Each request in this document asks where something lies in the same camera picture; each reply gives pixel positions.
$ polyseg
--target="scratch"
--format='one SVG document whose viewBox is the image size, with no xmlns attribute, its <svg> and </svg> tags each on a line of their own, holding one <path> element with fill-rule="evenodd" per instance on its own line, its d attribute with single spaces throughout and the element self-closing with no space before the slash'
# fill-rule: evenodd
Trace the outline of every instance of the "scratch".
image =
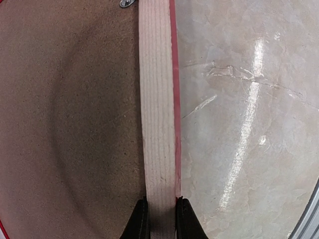
<svg viewBox="0 0 319 239">
<path fill-rule="evenodd" d="M 214 99 L 216 99 L 217 95 L 214 95 L 213 97 L 208 98 L 207 100 L 203 101 L 202 103 L 200 103 L 198 106 L 195 107 L 195 109 L 193 109 L 190 113 L 188 113 L 187 115 L 185 115 L 183 118 L 190 116 L 192 113 L 195 113 L 196 111 L 204 108 L 206 105 L 208 105 L 210 102 L 212 102 Z"/>
</svg>

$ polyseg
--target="black clamp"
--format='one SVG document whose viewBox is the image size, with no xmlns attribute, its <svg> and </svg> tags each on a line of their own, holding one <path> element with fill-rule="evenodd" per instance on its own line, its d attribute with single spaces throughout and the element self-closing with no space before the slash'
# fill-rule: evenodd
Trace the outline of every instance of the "black clamp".
<svg viewBox="0 0 319 239">
<path fill-rule="evenodd" d="M 208 239 L 188 199 L 176 203 L 176 239 Z M 138 200 L 120 239 L 150 239 L 149 206 Z"/>
</svg>

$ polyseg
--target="metal screw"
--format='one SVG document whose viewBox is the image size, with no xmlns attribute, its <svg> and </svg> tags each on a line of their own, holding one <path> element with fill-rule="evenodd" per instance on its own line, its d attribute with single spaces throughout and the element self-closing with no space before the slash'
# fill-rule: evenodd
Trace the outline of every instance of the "metal screw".
<svg viewBox="0 0 319 239">
<path fill-rule="evenodd" d="M 132 5 L 135 2 L 135 0 L 121 0 L 120 1 L 120 7 L 126 8 L 130 5 Z"/>
</svg>

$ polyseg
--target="wooden board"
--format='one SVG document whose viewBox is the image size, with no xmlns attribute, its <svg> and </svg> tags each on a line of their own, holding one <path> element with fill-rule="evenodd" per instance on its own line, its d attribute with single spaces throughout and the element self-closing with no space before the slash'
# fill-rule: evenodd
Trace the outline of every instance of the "wooden board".
<svg viewBox="0 0 319 239">
<path fill-rule="evenodd" d="M 153 239 L 175 238 L 180 196 L 180 103 L 173 0 L 139 1 L 141 110 Z"/>
</svg>

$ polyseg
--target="red rim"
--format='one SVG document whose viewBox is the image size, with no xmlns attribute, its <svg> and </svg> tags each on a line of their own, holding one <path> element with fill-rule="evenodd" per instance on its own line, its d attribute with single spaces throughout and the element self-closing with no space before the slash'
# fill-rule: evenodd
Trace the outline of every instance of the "red rim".
<svg viewBox="0 0 319 239">
<path fill-rule="evenodd" d="M 1 221 L 0 221 L 0 230 L 2 231 L 2 233 L 3 233 L 4 237 L 5 237 L 5 239 L 9 239 L 9 236 L 8 236 L 8 234 L 6 233 L 6 231 L 5 231 L 5 229 L 4 229 L 3 224 L 2 224 Z"/>
</svg>

